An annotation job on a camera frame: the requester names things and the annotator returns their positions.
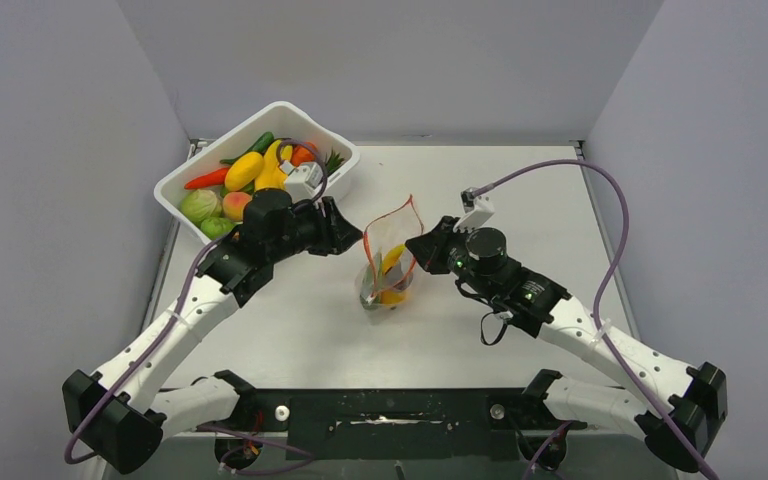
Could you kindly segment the yellow bell pepper toy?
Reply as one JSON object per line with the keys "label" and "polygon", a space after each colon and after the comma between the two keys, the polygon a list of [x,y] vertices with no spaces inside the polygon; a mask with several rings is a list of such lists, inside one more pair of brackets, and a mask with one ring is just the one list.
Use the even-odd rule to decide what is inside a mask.
{"label": "yellow bell pepper toy", "polygon": [[386,305],[388,308],[395,308],[396,306],[403,304],[409,297],[410,291],[408,289],[387,289],[378,295],[378,300],[381,305]]}

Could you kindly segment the yellow mango toy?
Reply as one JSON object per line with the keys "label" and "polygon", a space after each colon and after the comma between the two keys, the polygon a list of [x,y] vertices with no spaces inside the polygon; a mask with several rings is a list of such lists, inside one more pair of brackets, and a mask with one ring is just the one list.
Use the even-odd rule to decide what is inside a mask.
{"label": "yellow mango toy", "polygon": [[264,167],[264,156],[252,151],[242,155],[228,169],[224,187],[231,191],[240,191],[257,178]]}

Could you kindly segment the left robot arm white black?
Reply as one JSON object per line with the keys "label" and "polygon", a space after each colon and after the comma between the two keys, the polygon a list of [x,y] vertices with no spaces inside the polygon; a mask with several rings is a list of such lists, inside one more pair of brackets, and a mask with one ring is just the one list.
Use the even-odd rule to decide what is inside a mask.
{"label": "left robot arm white black", "polygon": [[276,264],[301,253],[341,255],[362,237],[330,196],[295,202],[280,189],[256,192],[242,223],[197,253],[169,308],[93,373],[77,370],[65,380],[71,431],[65,462],[99,456],[129,474],[162,442],[232,418],[247,385],[231,372],[172,391],[163,386],[213,329],[273,279]]}

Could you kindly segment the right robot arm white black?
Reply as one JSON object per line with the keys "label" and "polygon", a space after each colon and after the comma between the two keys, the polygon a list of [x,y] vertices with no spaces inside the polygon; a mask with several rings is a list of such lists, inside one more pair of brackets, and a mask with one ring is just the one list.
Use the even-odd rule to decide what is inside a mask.
{"label": "right robot arm white black", "polygon": [[555,419],[605,427],[642,441],[657,458],[708,479],[705,457],[727,417],[724,371],[692,366],[614,327],[599,301],[586,307],[565,287],[508,254],[498,229],[463,230],[445,216],[406,242],[432,275],[452,274],[462,296],[487,305],[505,326],[564,350],[614,381],[599,386],[541,371],[526,389],[524,417],[545,427]]}

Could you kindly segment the clear zip bag red zipper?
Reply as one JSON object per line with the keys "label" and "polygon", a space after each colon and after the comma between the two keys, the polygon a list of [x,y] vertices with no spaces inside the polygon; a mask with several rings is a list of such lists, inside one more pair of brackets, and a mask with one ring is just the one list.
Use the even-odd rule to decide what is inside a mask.
{"label": "clear zip bag red zipper", "polygon": [[424,231],[413,195],[366,226],[362,238],[366,264],[356,279],[358,300],[364,310],[395,310],[411,298],[417,262],[406,241]]}

